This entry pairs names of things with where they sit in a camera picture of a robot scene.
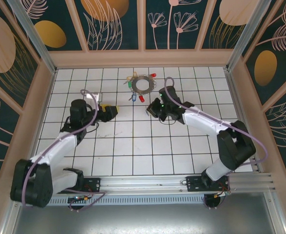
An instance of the cable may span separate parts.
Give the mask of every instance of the cable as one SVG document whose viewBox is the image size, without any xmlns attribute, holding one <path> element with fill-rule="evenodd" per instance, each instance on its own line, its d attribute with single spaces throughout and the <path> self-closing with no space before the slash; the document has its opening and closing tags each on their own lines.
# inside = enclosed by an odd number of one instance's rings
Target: cable
<svg viewBox="0 0 286 234">
<path fill-rule="evenodd" d="M 91 204 L 89 204 L 89 205 L 87 205 L 87 206 L 83 206 L 81 209 L 79 209 L 79 210 L 75 210 L 77 213 L 79 212 L 79 211 L 84 211 L 84 210 L 86 210 L 86 209 L 88 209 L 88 208 L 90 208 L 90 207 L 92 207 L 95 203 L 97 203 L 102 197 L 104 197 L 104 195 L 105 195 L 106 193 L 103 193 L 100 197 L 98 197 L 95 201 L 93 201 Z M 70 203 L 69 203 L 69 208 L 70 208 L 70 210 L 71 211 L 74 211 L 74 209 L 72 208 L 72 204 L 75 202 L 75 200 L 72 200 Z"/>
<path fill-rule="evenodd" d="M 158 118 L 158 120 L 159 120 L 159 122 L 160 122 L 161 124 L 163 124 L 163 125 L 173 125 L 173 124 L 176 123 L 176 120 L 174 121 L 174 123 L 163 123 L 163 122 L 161 121 L 160 117 Z"/>
<path fill-rule="evenodd" d="M 183 184 L 183 182 L 185 182 L 185 181 L 186 181 L 185 179 L 182 180 L 182 181 L 181 181 L 181 184 L 184 185 L 184 186 L 187 186 L 187 183 Z"/>
<path fill-rule="evenodd" d="M 92 202 L 91 204 L 82 207 L 81 209 L 77 210 L 78 211 L 83 211 L 86 210 L 90 207 L 92 207 L 95 203 L 97 203 L 102 197 L 104 197 L 104 195 L 106 194 L 106 192 L 94 192 L 94 193 L 90 193 L 90 192 L 82 192 L 82 191 L 77 191 L 77 190 L 72 190 L 72 189 L 65 189 L 64 191 L 68 191 L 68 192 L 72 192 L 72 193 L 77 193 L 77 194 L 88 194 L 88 195 L 96 195 L 96 194 L 102 194 L 100 197 L 98 197 L 94 202 Z M 69 204 L 69 208 L 71 209 L 71 211 L 73 211 L 74 209 L 71 207 L 72 203 L 75 202 L 75 200 L 71 201 Z"/>
<path fill-rule="evenodd" d="M 88 134 L 88 133 L 92 133 L 92 132 L 96 131 L 96 130 L 98 129 L 98 127 L 99 127 L 99 123 L 97 122 L 97 123 L 96 123 L 96 128 L 93 129 L 93 130 L 91 130 L 91 131 L 88 131 L 88 132 L 86 132 L 86 133 L 87 133 L 87 134 Z"/>
<path fill-rule="evenodd" d="M 98 106 L 97 106 L 97 101 L 96 101 L 96 98 L 94 97 L 94 95 L 86 90 L 86 89 L 81 89 L 80 90 L 80 93 L 83 95 L 83 96 L 86 96 L 85 93 L 88 93 L 91 95 L 91 97 L 93 98 L 94 100 L 94 103 L 95 103 L 95 113 L 94 113 L 94 116 L 92 118 L 92 120 L 87 124 L 85 125 L 84 127 L 78 129 L 78 130 L 75 130 L 73 131 L 72 133 L 68 133 L 62 137 L 60 137 L 58 140 L 54 141 L 38 158 L 37 160 L 31 165 L 31 167 L 29 168 L 28 172 L 27 172 L 27 175 L 26 175 L 26 178 L 25 178 L 25 181 L 24 181 L 24 184 L 23 184 L 23 187 L 22 187 L 22 192 L 21 192 L 21 203 L 23 206 L 26 206 L 26 201 L 25 201 L 25 194 L 26 194 L 26 188 L 27 188 L 27 183 L 28 183 L 28 180 L 30 178 L 30 174 L 31 172 L 33 171 L 33 169 L 35 168 L 35 166 L 39 163 L 39 161 L 45 157 L 45 155 L 55 146 L 57 145 L 59 142 L 61 142 L 62 140 L 64 140 L 66 137 L 69 137 L 71 135 L 74 135 L 74 134 L 77 134 L 81 131 L 83 131 L 84 129 L 88 128 L 95 120 L 96 116 L 97 116 L 97 112 L 98 112 Z"/>
<path fill-rule="evenodd" d="M 195 113 L 195 114 L 197 114 L 197 115 L 202 115 L 202 116 L 204 116 L 204 117 L 206 117 L 206 118 L 208 118 L 208 119 L 210 119 L 210 120 L 213 120 L 213 121 L 217 122 L 218 124 L 224 125 L 224 126 L 226 126 L 226 127 L 228 127 L 228 128 L 231 128 L 231 129 L 233 129 L 233 130 L 235 130 L 235 131 L 237 131 L 237 132 L 239 132 L 239 133 L 241 133 L 241 134 L 243 134 L 243 135 L 245 135 L 245 136 L 251 138 L 252 140 L 254 140 L 255 142 L 257 142 L 257 143 L 264 149 L 264 152 L 265 152 L 265 157 L 264 157 L 264 158 L 262 158 L 262 159 L 260 159 L 260 160 L 255 160 L 255 161 L 243 163 L 243 164 L 241 164 L 240 166 L 250 165 L 250 164 L 256 164 L 256 163 L 261 163 L 261 162 L 264 162 L 264 161 L 267 159 L 267 157 L 268 157 L 267 148 L 265 147 L 265 145 L 264 145 L 262 142 L 260 142 L 260 141 L 259 141 L 257 138 L 255 138 L 254 136 L 252 136 L 252 135 L 250 135 L 249 133 L 247 133 L 247 132 L 245 132 L 245 131 L 242 131 L 242 130 L 240 130 L 240 129 L 234 127 L 234 126 L 231 126 L 231 125 L 229 125 L 229 124 L 226 124 L 226 123 L 224 123 L 222 120 L 219 120 L 219 119 L 217 119 L 217 118 L 214 118 L 213 116 L 210 116 L 210 115 L 208 115 L 208 114 L 206 114 L 206 113 L 204 113 L 204 112 L 202 112 L 202 111 L 195 111 L 194 109 L 188 108 L 188 107 L 186 107 L 186 106 L 184 106 L 184 105 L 178 103 L 177 101 L 175 101 L 175 100 L 170 96 L 170 94 L 169 94 L 169 92 L 168 92 L 168 89 L 167 89 L 167 81 L 168 81 L 169 79 L 172 80 L 172 81 L 173 81 L 173 84 L 174 84 L 174 79 L 173 79 L 172 77 L 167 77 L 167 78 L 165 78 L 165 80 L 164 80 L 164 89 L 165 89 L 165 91 L 166 91 L 167 96 L 169 97 L 169 99 L 170 99 L 173 103 L 175 103 L 176 105 L 178 105 L 178 106 L 184 108 L 185 110 L 189 110 L 189 111 L 191 111 L 191 112 L 193 112 L 193 113 Z"/>
</svg>

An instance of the red key tag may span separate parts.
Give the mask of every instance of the red key tag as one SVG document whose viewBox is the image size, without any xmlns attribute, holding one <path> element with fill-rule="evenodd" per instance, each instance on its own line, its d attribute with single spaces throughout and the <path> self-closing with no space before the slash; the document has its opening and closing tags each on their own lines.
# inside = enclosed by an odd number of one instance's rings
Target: red key tag
<svg viewBox="0 0 286 234">
<path fill-rule="evenodd" d="M 145 102 L 145 100 L 144 100 L 142 95 L 138 96 L 138 98 L 140 99 L 141 102 Z"/>
</svg>

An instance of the metal base plate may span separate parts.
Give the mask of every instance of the metal base plate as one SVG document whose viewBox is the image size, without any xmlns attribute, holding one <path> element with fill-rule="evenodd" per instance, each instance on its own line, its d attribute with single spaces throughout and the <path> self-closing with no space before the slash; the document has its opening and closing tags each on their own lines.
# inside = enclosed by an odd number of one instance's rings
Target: metal base plate
<svg viewBox="0 0 286 234">
<path fill-rule="evenodd" d="M 186 177 L 186 185 L 188 192 L 218 192 L 222 191 L 222 185 L 228 190 L 227 176 L 221 177 L 217 182 L 213 183 L 210 188 L 201 182 L 201 176 L 188 176 Z"/>
</svg>

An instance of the metal corner post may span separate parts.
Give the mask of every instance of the metal corner post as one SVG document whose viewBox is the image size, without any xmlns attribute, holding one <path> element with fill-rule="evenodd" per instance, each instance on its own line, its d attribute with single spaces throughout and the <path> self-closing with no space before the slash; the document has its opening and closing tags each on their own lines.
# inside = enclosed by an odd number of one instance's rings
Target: metal corner post
<svg viewBox="0 0 286 234">
<path fill-rule="evenodd" d="M 258 25 L 260 24 L 262 17 L 264 16 L 265 11 L 268 9 L 271 0 L 260 0 L 250 17 L 249 22 L 246 24 L 240 38 L 235 45 L 235 48 L 227 62 L 227 69 L 230 72 L 235 67 L 236 63 L 238 62 L 240 56 L 242 55 L 245 47 L 247 46 L 248 42 L 252 38 L 255 30 L 257 29 Z"/>
<path fill-rule="evenodd" d="M 22 25 L 23 29 L 27 33 L 29 39 L 35 46 L 36 50 L 40 54 L 43 61 L 46 63 L 48 69 L 51 73 L 55 73 L 55 65 L 52 61 L 52 58 L 47 51 L 45 45 L 43 44 L 40 36 L 38 35 L 37 31 L 34 28 L 30 18 L 28 17 L 27 13 L 24 10 L 24 7 L 19 0 L 7 0 L 8 4 L 10 5 L 12 11 L 16 15 L 17 19 L 19 20 L 20 24 Z"/>
</svg>

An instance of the metal ring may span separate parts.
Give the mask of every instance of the metal ring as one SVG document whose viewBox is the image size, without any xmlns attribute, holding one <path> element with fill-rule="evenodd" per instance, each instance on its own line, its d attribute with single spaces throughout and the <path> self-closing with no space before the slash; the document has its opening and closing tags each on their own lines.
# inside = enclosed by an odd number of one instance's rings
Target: metal ring
<svg viewBox="0 0 286 234">
<path fill-rule="evenodd" d="M 137 88 L 136 83 L 141 79 L 148 81 L 149 83 L 148 89 L 140 90 Z M 154 80 L 148 76 L 133 77 L 129 82 L 132 82 L 132 89 L 134 90 L 134 92 L 138 93 L 139 95 L 148 94 L 154 89 Z"/>
</svg>

